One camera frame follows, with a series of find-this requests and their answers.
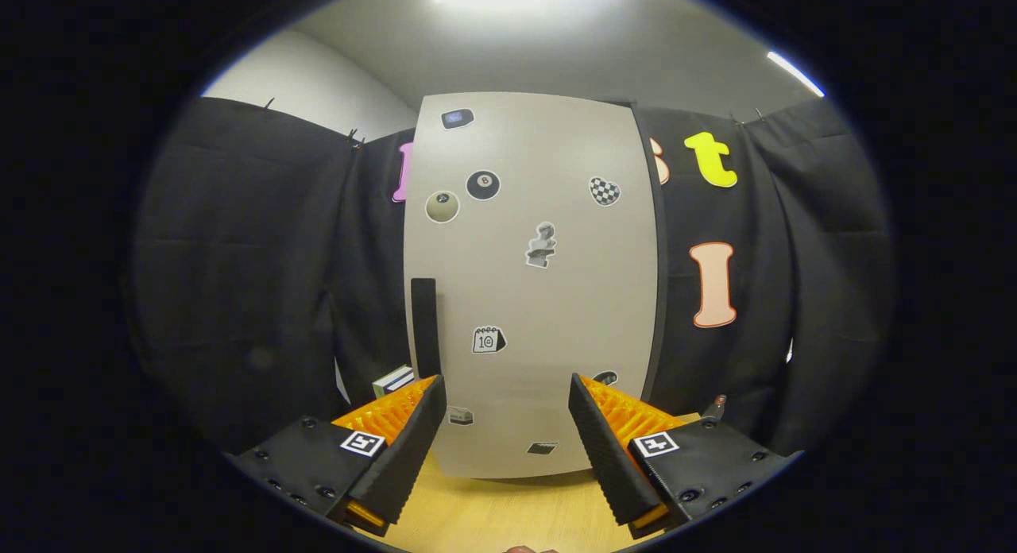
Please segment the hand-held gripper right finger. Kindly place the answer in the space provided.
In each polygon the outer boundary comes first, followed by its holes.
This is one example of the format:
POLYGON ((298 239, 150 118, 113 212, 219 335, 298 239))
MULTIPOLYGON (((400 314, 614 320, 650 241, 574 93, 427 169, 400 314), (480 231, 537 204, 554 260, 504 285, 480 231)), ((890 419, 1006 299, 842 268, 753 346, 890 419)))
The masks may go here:
POLYGON ((569 412, 594 477, 633 539, 715 517, 795 464, 724 423, 724 401, 697 419, 668 415, 580 374, 569 412))

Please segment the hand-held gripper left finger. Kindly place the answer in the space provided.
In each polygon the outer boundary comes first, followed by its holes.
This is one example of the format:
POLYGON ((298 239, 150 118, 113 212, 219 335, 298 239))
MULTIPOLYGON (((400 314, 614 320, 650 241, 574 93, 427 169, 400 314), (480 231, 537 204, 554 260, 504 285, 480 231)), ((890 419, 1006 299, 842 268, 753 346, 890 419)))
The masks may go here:
POLYGON ((341 418, 301 416, 226 459, 298 509, 382 537, 400 519, 446 405, 443 377, 431 376, 341 418))

